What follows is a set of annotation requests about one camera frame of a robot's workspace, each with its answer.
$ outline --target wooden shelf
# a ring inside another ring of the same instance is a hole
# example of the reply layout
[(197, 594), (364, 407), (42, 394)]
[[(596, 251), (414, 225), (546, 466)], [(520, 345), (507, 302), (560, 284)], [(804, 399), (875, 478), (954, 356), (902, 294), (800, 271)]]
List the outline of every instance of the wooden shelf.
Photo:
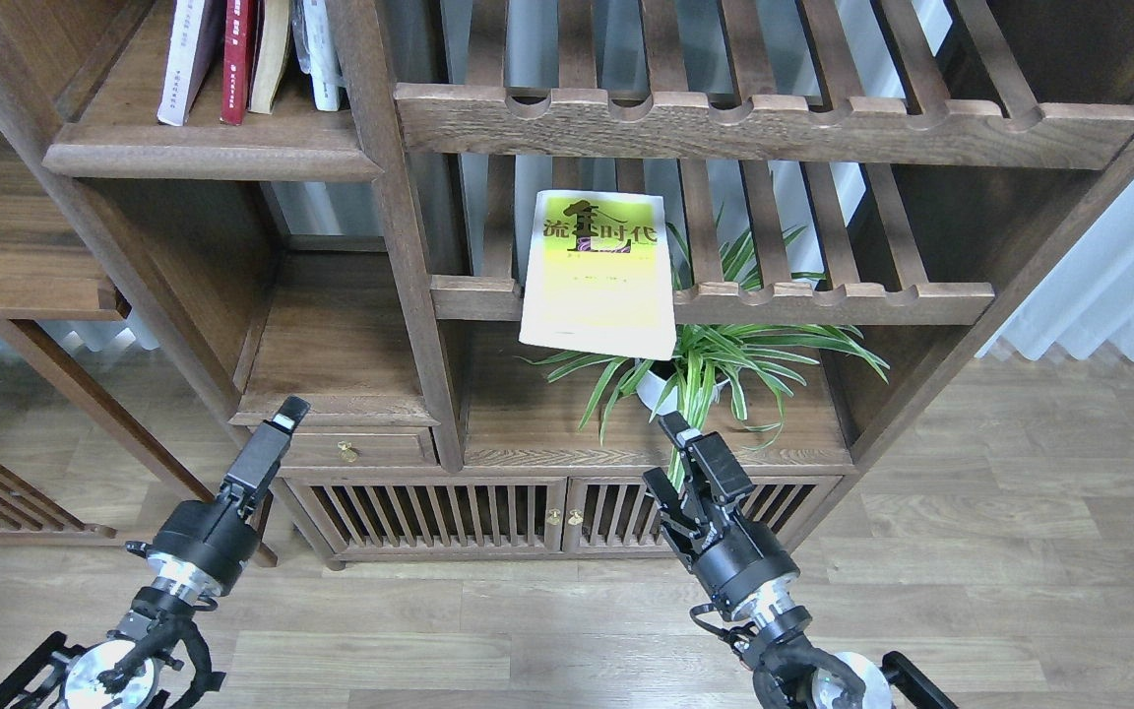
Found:
[[(509, 324), (473, 326), (469, 416), (466, 471), (481, 474), (488, 466), (521, 466), (527, 471), (559, 470), (578, 474), (640, 474), (652, 466), (666, 466), (669, 444), (649, 410), (636, 398), (616, 404), (608, 425), (607, 445), (599, 444), (598, 423), (576, 430), (585, 412), (599, 370), (572, 373), (552, 385), (544, 381), (544, 368), (533, 368), (517, 357), (540, 358), (549, 352), (518, 344), (518, 329)], [(706, 428), (728, 440), (738, 459), (755, 475), (775, 467), (798, 466), (804, 474), (843, 474), (854, 471), (843, 440), (838, 416), (824, 373), (805, 368), (806, 387), (795, 387), (787, 399), (785, 430), (776, 444), (747, 450), (771, 436), (743, 429), (728, 410), (728, 394), (708, 417)], [(754, 422), (778, 417), (771, 398), (752, 394), (747, 398)]]
[[(475, 277), (432, 277), (438, 318), (522, 318), (523, 290), (511, 277), (513, 161), (489, 158), (482, 270)], [(576, 162), (555, 158), (556, 188), (575, 187)], [(793, 280), (768, 166), (739, 162), (764, 287), (747, 292), (737, 282), (721, 281), (705, 162), (682, 160), (679, 167), (694, 284), (675, 295), (678, 323), (971, 324), (993, 301), (990, 284), (929, 281), (888, 166), (862, 167), (869, 184), (862, 210), (878, 210), (885, 234), (852, 237), (843, 223), (829, 166), (802, 166), (829, 277), (828, 290), (815, 290), (809, 282)], [(644, 192), (642, 161), (618, 160), (616, 183), (621, 192)], [(858, 265), (858, 261), (868, 262)]]
[[(46, 169), (100, 178), (374, 179), (379, 169), (358, 146), (350, 113), (318, 111), (306, 77), (291, 69), (271, 116), (248, 113), (243, 126), (229, 126), (218, 120), (220, 62), (214, 62), (188, 123), (158, 125), (172, 6), (160, 0), (147, 10), (88, 107), (46, 150)], [(116, 42), (113, 34), (104, 37)], [(82, 91), (69, 86), (69, 93)]]
[(557, 88), (503, 86), (503, 0), (481, 0), (464, 85), (396, 86), (406, 149), (440, 153), (733, 158), (1103, 169), (1134, 135), (1125, 104), (1041, 102), (985, 0), (949, 0), (1000, 101), (953, 99), (907, 0), (875, 0), (906, 99), (865, 95), (832, 0), (799, 2), (819, 104), (776, 93), (753, 0), (720, 5), (735, 92), (688, 91), (671, 3), (643, 3), (648, 94), (595, 85), (593, 31), (559, 17)]
[(129, 305), (0, 134), (0, 319), (120, 320)]
[(429, 427), (405, 318), (382, 254), (289, 254), (230, 422), (256, 425), (289, 394), (311, 427)]

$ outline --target book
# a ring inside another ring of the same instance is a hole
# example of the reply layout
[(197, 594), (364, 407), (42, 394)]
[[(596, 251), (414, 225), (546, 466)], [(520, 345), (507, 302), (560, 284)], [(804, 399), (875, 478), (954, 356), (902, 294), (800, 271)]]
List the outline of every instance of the book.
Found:
[(296, 19), (303, 32), (297, 27), (296, 54), (314, 86), (314, 107), (319, 111), (339, 111), (344, 79), (327, 17), (327, 0), (297, 0), (297, 3)]
[(662, 197), (536, 194), (518, 341), (669, 360), (676, 345)]
[(177, 0), (175, 22), (169, 35), (166, 81), (160, 93), (156, 118), (162, 124), (186, 123), (191, 104), (203, 84), (221, 41), (221, 0)]
[(221, 54), (221, 121), (243, 125), (248, 107), (252, 47), (255, 43), (257, 0), (228, 0), (226, 48)]
[(291, 36), (291, 0), (260, 0), (256, 61), (252, 68), (248, 111), (269, 113), (287, 68), (287, 40)]

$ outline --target floor plank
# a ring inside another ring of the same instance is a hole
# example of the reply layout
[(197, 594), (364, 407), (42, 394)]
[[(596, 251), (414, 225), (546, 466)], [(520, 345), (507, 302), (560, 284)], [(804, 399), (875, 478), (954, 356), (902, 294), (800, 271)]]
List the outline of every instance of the floor plank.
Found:
[[(162, 355), (78, 358), (220, 479), (234, 446)], [(94, 521), (152, 529), (171, 499), (99, 436), (0, 351), (0, 458)], [(205, 708), (755, 704), (671, 557), (325, 571), (280, 513), (271, 534), (279, 568), (197, 619), (230, 672)], [(966, 708), (1134, 706), (1134, 369), (971, 364), (794, 556), (829, 650), (904, 651)], [(149, 580), (117, 548), (0, 548), (0, 681), (53, 630), (98, 641)]]

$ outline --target drawer knob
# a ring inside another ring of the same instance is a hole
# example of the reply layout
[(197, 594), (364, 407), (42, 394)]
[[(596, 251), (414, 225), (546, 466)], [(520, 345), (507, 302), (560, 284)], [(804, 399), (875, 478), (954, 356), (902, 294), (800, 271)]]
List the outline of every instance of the drawer knob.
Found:
[(356, 449), (347, 440), (341, 440), (338, 444), (339, 448), (339, 459), (346, 463), (356, 463)]

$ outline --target potted plant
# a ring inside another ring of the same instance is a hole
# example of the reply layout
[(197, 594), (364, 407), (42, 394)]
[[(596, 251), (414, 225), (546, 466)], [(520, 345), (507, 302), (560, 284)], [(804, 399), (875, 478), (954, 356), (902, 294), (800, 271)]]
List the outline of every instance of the potted plant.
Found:
[[(669, 234), (684, 255), (689, 254), (684, 236), (675, 225), (668, 225)], [(787, 245), (804, 233), (804, 228), (788, 229), (782, 235)], [(755, 290), (761, 287), (760, 270), (755, 260), (755, 244), (751, 230), (746, 229), (730, 243), (720, 246), (720, 265), (725, 280), (736, 281)], [(823, 273), (797, 272), (796, 279), (821, 280)], [(674, 288), (687, 287), (688, 264), (682, 269), (674, 265)], [(555, 366), (549, 382), (561, 380), (585, 369), (602, 368), (598, 383), (593, 387), (578, 429), (598, 413), (601, 407), (599, 440), (604, 444), (607, 422), (617, 400), (634, 394), (648, 408), (650, 417), (668, 410), (679, 410), (689, 425), (701, 429), (705, 425), (708, 410), (720, 398), (721, 387), (729, 389), (729, 407), (738, 422), (747, 422), (747, 391), (743, 387), (743, 372), (752, 372), (778, 404), (779, 420), (747, 425), (751, 431), (773, 432), (764, 444), (771, 445), (780, 434), (784, 414), (784, 398), (794, 396), (790, 383), (806, 386), (804, 377), (790, 364), (819, 364), (813, 357), (816, 349), (831, 349), (845, 355), (863, 358), (879, 377), (886, 380), (887, 363), (861, 345), (860, 329), (852, 326), (818, 324), (680, 324), (676, 327), (676, 346), (671, 360), (633, 360), (611, 354), (562, 351), (543, 360), (524, 360), (535, 366)], [(680, 488), (683, 472), (679, 457), (671, 458), (668, 476), (676, 488)]]

